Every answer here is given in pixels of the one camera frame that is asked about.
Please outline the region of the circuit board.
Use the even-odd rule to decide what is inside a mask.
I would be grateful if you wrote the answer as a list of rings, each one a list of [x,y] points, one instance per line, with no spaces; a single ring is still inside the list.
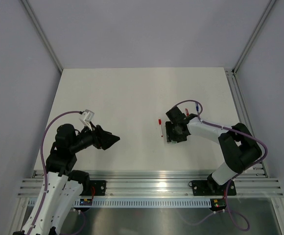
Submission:
[[[85,207],[91,207],[92,204],[93,204],[93,200],[87,199],[87,198],[81,198],[79,202],[80,206],[85,206]]]
[[[222,210],[227,206],[225,199],[211,199],[212,210]]]

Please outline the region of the left circuit board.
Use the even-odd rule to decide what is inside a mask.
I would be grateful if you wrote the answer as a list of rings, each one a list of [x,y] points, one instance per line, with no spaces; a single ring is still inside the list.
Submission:
[[[92,204],[93,204],[93,200],[87,199],[87,198],[81,198],[79,202],[80,206],[85,206],[85,207],[91,207]]]

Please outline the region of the thin white red marker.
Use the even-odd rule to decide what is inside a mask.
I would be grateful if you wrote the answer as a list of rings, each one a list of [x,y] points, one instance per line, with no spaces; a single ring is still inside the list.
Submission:
[[[160,129],[160,134],[161,134],[161,137],[163,137],[163,129],[162,129],[162,125],[159,125],[159,129]]]

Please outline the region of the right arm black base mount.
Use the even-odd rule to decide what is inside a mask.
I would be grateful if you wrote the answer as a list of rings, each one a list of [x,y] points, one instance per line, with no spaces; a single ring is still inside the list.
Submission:
[[[217,185],[208,180],[192,180],[188,182],[192,189],[193,196],[236,196],[237,191],[234,182],[231,182],[228,189],[227,183]]]

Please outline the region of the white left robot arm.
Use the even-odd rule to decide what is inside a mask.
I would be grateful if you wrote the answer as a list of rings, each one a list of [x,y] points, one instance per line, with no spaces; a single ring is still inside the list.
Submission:
[[[55,141],[44,166],[44,180],[34,208],[16,235],[58,235],[74,201],[80,195],[95,194],[87,172],[74,170],[76,154],[90,146],[107,150],[120,137],[100,125],[84,127],[79,133],[71,124],[57,128]]]

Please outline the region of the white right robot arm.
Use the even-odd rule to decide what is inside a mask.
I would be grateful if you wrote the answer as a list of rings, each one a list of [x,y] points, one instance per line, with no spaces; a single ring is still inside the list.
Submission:
[[[237,123],[231,128],[204,121],[196,114],[188,116],[175,106],[166,112],[167,142],[184,142],[188,136],[199,136],[219,144],[224,162],[208,176],[208,190],[219,194],[234,176],[248,169],[262,155],[258,142],[248,128]]]

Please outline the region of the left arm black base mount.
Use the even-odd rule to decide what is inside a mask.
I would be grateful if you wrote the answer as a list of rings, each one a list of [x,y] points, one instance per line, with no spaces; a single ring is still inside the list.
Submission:
[[[83,184],[83,191],[81,196],[104,196],[106,192],[106,181],[105,180],[90,180]]]

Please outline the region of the right circuit board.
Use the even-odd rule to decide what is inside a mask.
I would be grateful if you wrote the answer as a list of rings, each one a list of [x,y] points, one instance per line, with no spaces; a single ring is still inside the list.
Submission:
[[[225,199],[211,199],[212,210],[222,210],[227,206]]]

